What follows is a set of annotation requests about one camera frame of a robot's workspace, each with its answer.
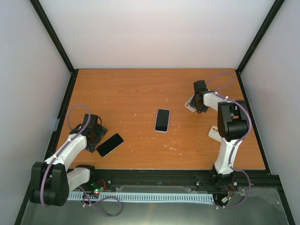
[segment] phone screen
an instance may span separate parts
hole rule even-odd
[[[158,109],[155,121],[155,130],[159,132],[167,132],[169,126],[170,110]]]
[[[119,134],[115,134],[106,140],[104,143],[98,146],[97,151],[101,157],[106,156],[108,153],[112,152],[119,145],[124,142],[123,138]]]

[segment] metal floor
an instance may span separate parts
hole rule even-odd
[[[116,217],[103,217],[80,201],[67,201],[62,207],[43,208],[29,203],[23,225],[287,225],[284,209],[275,189],[253,188],[250,197],[234,209],[218,209],[197,203],[122,203],[123,210]],[[242,198],[234,194],[231,204]],[[97,208],[113,214],[115,202],[98,204]]]

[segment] orange wooden surface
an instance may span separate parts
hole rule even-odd
[[[94,165],[102,169],[211,169],[218,157],[220,143],[208,137],[217,125],[217,112],[208,109],[198,114],[184,107],[193,95],[193,82],[209,80],[220,72],[234,69],[81,69],[69,108],[87,105],[102,118],[108,129],[102,142],[119,133],[124,143],[106,157],[95,151],[82,151],[71,167]],[[210,90],[231,81],[223,75],[212,81]],[[243,99],[238,81],[219,92]],[[169,131],[154,131],[158,108],[170,109]],[[84,108],[73,110],[70,123],[83,122]],[[60,136],[61,146],[69,133],[66,121]],[[237,153],[235,168],[264,169],[254,132],[244,140]]]

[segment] white wall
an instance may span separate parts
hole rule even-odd
[[[272,173],[300,224],[300,1],[285,1],[245,71],[245,84]]]
[[[0,224],[15,222],[69,72],[28,0],[0,1]]]
[[[76,68],[236,68],[274,0],[41,0]]]

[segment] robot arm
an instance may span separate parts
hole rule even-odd
[[[44,202],[48,205],[62,206],[67,198],[69,191],[74,190],[81,184],[89,181],[93,182],[92,173],[95,170],[93,166],[79,165],[73,171],[67,173],[73,160],[84,149],[94,152],[96,145],[102,140],[107,132],[101,124],[98,124],[98,116],[90,115],[90,121],[83,132],[75,139],[76,134],[87,123],[88,115],[84,116],[82,124],[74,128],[66,142],[57,152],[62,152],[57,156],[57,152],[44,162],[36,162],[31,169],[31,179],[29,185],[29,199],[32,203],[41,203],[41,184],[46,168],[52,163],[46,178],[44,187]]]
[[[194,90],[195,95],[190,105],[195,108],[198,113],[206,112],[208,107],[218,112],[217,127],[222,140],[219,156],[213,166],[213,171],[216,173],[216,176],[219,177],[228,175],[233,171],[232,167],[235,156],[241,142],[235,146],[232,152],[233,146],[249,129],[247,117],[235,103],[220,98],[216,95],[216,92],[209,91],[206,88],[205,81],[195,82]],[[245,101],[237,100],[237,102],[246,108]]]

